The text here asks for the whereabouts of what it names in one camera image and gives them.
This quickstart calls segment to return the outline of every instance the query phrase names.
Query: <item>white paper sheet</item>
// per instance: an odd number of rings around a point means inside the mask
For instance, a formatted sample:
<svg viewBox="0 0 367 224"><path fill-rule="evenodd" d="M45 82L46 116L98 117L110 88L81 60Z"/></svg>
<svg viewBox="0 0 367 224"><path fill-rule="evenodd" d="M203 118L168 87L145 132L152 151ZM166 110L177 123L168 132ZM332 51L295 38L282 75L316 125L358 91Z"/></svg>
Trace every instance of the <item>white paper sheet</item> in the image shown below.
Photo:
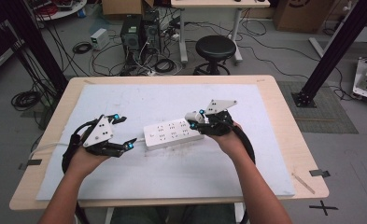
<svg viewBox="0 0 367 224"><path fill-rule="evenodd" d="M114 125L110 142L143 138L143 127L182 119L205 109L211 99L237 100L229 109L256 153L257 167L275 195L294 195L273 128L255 85L87 85L67 122L61 141L81 124L101 114L127 117ZM38 200L49 200L63 172L57 146L49 162ZM240 197L242 191L231 160L210 138L174 147L146 150L144 142L120 158L111 158L84 180L80 199L177 199Z"/></svg>

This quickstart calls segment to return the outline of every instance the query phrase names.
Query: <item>power strip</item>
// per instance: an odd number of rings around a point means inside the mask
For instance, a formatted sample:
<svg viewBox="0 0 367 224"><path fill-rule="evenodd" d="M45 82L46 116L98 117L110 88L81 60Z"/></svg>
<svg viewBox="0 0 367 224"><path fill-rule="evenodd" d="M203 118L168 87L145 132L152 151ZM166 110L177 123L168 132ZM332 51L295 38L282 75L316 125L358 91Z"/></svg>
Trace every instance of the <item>power strip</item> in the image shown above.
<svg viewBox="0 0 367 224"><path fill-rule="evenodd" d="M170 147L203 139L204 135L190 129L185 119L175 119L164 123L144 127L146 146L148 149Z"/></svg>

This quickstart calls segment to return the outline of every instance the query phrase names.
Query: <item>computer tower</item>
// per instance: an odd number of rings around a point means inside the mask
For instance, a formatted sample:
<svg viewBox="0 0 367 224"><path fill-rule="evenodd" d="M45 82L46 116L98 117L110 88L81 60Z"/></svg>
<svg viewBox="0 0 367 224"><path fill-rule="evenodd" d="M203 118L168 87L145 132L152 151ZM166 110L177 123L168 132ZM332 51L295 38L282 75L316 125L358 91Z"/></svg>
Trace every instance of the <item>computer tower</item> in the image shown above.
<svg viewBox="0 0 367 224"><path fill-rule="evenodd" d="M147 46L142 15L127 15L121 28L121 41L125 52L126 64L143 64Z"/></svg>
<svg viewBox="0 0 367 224"><path fill-rule="evenodd" d="M159 11L147 11L143 18L145 25L146 38L148 41L148 53L158 54L161 53L161 40L160 40L160 18Z"/></svg>

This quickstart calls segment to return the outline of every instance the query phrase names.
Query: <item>black stool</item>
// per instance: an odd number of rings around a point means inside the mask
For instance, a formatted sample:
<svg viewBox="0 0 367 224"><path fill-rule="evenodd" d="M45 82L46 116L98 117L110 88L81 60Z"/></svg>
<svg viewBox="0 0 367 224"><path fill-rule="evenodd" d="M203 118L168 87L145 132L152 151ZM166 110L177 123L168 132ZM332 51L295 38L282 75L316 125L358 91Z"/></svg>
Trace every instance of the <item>black stool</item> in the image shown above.
<svg viewBox="0 0 367 224"><path fill-rule="evenodd" d="M231 39L222 35L209 35L201 38L195 45L197 53L205 58L208 63L203 63L195 67L194 75L220 75L218 67L223 68L227 74L230 71L223 65L219 64L235 54L236 46Z"/></svg>

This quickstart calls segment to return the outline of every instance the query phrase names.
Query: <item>desk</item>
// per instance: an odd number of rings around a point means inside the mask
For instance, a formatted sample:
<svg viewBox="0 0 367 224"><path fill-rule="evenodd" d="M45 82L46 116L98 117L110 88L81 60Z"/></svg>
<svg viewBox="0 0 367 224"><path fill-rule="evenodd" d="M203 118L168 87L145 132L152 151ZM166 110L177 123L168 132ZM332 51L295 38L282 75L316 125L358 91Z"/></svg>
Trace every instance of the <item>desk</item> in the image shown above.
<svg viewBox="0 0 367 224"><path fill-rule="evenodd" d="M329 190L321 176L311 176L308 171L316 170L317 165L303 140L303 136L291 115L289 108L275 80L271 76L220 76L208 77L80 77L72 79L52 116L49 126L39 143L42 147L50 142L58 142L64 125L72 113L81 90L91 84L255 84L261 93L268 117L274 128L275 137L282 152L292 183L296 189L293 197L280 199L325 198ZM44 209L48 202L35 199L46 173L49 159L54 148L39 151L33 159L41 159L37 166L29 166L14 193L10 208L13 210ZM242 199L171 199L171 200L90 200L80 201L83 207L113 207L153 204L190 204L190 203L234 203Z"/></svg>
<svg viewBox="0 0 367 224"><path fill-rule="evenodd" d="M180 8L180 38L179 38L179 48L180 48L180 61L184 64L188 62L186 42L184 36L184 9L187 7L229 7L236 8L234 16L233 31L231 35L231 40L235 43L236 34L238 32L239 19L241 18L243 7L269 7L270 3L268 1L259 2L256 0L241 0L241 2L235 2L234 0L172 0L171 4L173 7ZM234 59L236 63L242 62L242 56L238 49L236 48L236 53L234 54Z"/></svg>

